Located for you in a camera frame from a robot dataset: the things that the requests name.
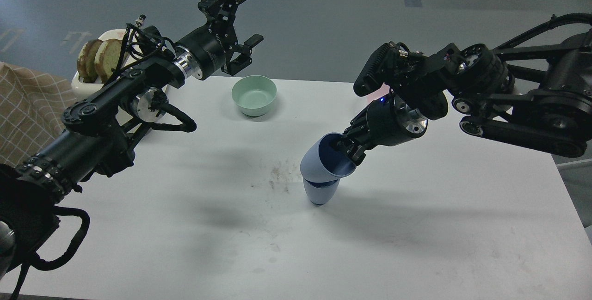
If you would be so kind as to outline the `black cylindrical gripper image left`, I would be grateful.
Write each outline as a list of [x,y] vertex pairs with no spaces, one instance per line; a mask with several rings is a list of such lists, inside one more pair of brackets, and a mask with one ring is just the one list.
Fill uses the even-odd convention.
[[264,41],[255,33],[238,44],[234,21],[238,6],[247,0],[200,0],[198,10],[206,24],[174,43],[175,65],[187,78],[193,75],[205,80],[217,70],[236,75],[252,64],[254,47]]

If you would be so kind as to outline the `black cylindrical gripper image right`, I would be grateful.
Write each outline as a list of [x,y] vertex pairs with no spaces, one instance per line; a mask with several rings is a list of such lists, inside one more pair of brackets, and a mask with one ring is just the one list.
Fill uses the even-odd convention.
[[428,119],[395,94],[374,100],[353,119],[351,126],[334,140],[334,149],[347,149],[356,166],[362,164],[366,150],[376,146],[397,146],[420,138]]

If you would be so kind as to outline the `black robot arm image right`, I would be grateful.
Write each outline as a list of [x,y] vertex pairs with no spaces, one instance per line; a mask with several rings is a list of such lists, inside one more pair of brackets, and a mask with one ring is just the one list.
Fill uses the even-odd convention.
[[588,13],[552,16],[494,49],[454,43],[426,56],[404,43],[384,43],[354,83],[362,97],[389,87],[370,102],[330,146],[360,165],[367,150],[421,137],[429,120],[452,108],[462,132],[531,150],[581,157],[591,140],[591,33],[559,44],[522,47],[541,33],[591,24]]

